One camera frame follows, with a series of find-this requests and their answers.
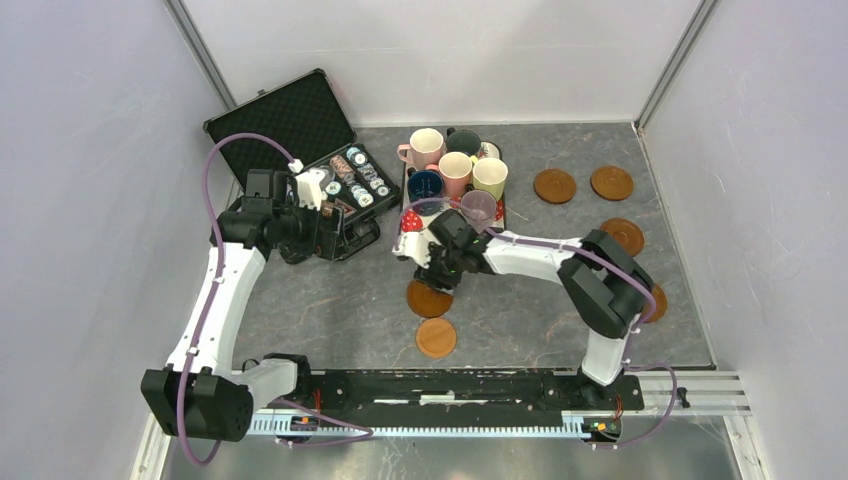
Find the purple glass mug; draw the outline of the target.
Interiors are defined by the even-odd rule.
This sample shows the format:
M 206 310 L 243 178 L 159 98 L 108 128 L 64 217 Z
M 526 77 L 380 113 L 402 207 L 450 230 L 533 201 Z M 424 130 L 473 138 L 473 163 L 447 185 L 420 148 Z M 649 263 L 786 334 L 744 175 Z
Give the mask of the purple glass mug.
M 480 233 L 494 224 L 497 201 L 487 191 L 470 190 L 461 197 L 459 210 L 468 224 Z

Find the strawberry pattern white tray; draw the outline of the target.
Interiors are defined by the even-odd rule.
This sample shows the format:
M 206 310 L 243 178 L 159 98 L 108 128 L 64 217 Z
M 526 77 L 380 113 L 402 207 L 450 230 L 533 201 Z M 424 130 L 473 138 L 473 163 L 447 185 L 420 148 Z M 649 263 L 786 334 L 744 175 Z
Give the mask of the strawberry pattern white tray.
M 494 144 L 492 142 L 487 142 L 487 141 L 483 141 L 482 146 L 483 146 L 483 156 L 481 158 L 476 158 L 476 157 L 471 156 L 471 159 L 473 161 L 473 167 L 479 159 L 486 158 L 486 157 L 498 158 L 498 159 L 502 160 L 502 149 L 499 146 L 497 146 L 496 144 Z M 435 163 L 435 164 L 429 165 L 424 170 L 432 170 L 432 171 L 437 172 L 440 175 L 440 173 L 438 171 L 438 166 L 437 166 L 438 162 Z M 407 180 L 408 180 L 409 176 L 415 171 L 417 171 L 417 170 L 415 170 L 415 169 L 411 170 L 411 172 L 409 172 L 406 175 L 406 178 L 404 179 L 405 192 L 404 192 L 403 203 L 402 203 L 402 212 L 400 214 L 400 219 L 399 219 L 399 232 L 400 233 L 410 232 L 410 231 L 421 231 L 421 232 L 425 233 L 428 225 L 438 215 L 440 215 L 441 213 L 448 211 L 448 210 L 456 210 L 457 212 L 459 212 L 462 215 L 462 213 L 459 210 L 461 197 L 466 192 L 468 192 L 470 190 L 475 190 L 473 185 L 472 185 L 472 173 L 471 173 L 469 183 L 466 185 L 466 190 L 461 197 L 456 197 L 456 198 L 446 197 L 442 192 L 443 197 L 441 198 L 441 201 L 443 202 L 443 204 L 442 204 L 442 207 L 441 207 L 441 211 L 438 212 L 437 214 L 434 214 L 434 215 L 420 216 L 412 210 L 414 203 L 409 202 L 407 190 L 406 190 Z M 505 194 L 504 193 L 503 193 L 502 198 L 499 201 L 497 201 L 497 213 L 496 213 L 495 221 L 494 221 L 494 224 L 489 228 L 494 228 L 494 229 L 498 229 L 498 230 L 503 230 L 503 229 L 506 228 Z

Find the dark brown wooden coaster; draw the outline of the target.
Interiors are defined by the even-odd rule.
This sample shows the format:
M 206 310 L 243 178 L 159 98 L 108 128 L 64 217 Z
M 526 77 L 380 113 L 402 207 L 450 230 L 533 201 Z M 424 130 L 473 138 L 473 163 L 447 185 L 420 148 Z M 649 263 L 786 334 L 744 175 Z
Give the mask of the dark brown wooden coaster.
M 406 299 L 410 310 L 423 318 L 440 317 L 448 312 L 453 304 L 452 295 L 417 280 L 409 282 Z
M 668 308 L 666 294 L 659 284 L 655 284 L 653 286 L 651 293 L 653 296 L 654 308 L 651 308 L 651 304 L 649 302 L 645 303 L 641 315 L 644 323 L 654 323 L 658 321 L 666 314 Z
M 630 256 L 637 256 L 645 246 L 642 230 L 630 220 L 610 218 L 600 225 L 600 230 L 616 240 Z
M 631 175 L 612 165 L 596 169 L 590 178 L 590 185 L 595 194 L 608 201 L 625 200 L 634 192 Z
M 549 168 L 535 176 L 533 189 L 537 197 L 543 202 L 560 205 L 574 198 L 577 192 L 577 183 L 566 171 Z

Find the light brown wooden coaster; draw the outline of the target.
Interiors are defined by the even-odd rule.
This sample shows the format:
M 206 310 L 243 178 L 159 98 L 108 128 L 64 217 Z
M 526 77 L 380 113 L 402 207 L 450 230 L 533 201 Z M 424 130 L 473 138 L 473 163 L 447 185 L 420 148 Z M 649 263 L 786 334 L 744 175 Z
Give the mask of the light brown wooden coaster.
M 455 327 L 441 317 L 425 320 L 415 334 L 417 348 L 434 359 L 444 358 L 456 348 L 458 336 Z

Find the black poker chip case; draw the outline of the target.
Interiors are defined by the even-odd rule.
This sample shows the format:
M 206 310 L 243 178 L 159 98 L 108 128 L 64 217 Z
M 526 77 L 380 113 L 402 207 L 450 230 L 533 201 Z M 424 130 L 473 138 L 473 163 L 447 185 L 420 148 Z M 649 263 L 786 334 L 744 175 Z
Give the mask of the black poker chip case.
M 343 213 L 344 260 L 380 236 L 377 216 L 403 190 L 374 160 L 347 120 L 324 71 L 316 69 L 206 121 L 243 193 L 252 169 L 327 173 L 324 198 Z

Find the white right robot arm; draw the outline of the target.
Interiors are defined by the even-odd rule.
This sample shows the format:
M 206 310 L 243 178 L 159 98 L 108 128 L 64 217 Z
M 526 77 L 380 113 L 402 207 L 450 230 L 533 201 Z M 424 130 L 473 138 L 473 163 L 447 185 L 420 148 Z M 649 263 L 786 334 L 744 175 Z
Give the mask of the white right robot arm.
M 602 408 L 618 393 L 629 362 L 630 337 L 657 308 L 649 274 L 608 233 L 594 229 L 571 239 L 477 231 L 446 210 L 421 231 L 401 233 L 392 250 L 413 261 L 425 285 L 452 292 L 465 273 L 517 275 L 561 285 L 589 329 L 577 382 L 580 400 Z

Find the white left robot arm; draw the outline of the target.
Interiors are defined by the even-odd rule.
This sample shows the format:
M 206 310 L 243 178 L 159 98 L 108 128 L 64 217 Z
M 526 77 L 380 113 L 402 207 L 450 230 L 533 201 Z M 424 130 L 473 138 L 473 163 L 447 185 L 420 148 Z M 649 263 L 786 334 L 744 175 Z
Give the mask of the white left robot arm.
M 183 337 L 164 367 L 148 369 L 141 392 L 168 435 L 237 442 L 253 414 L 280 398 L 290 407 L 314 394 L 303 355 L 272 353 L 244 372 L 232 370 L 247 302 L 271 253 L 309 257 L 325 252 L 321 236 L 341 217 L 325 215 L 327 175 L 255 169 L 244 195 L 212 216 L 209 264 Z

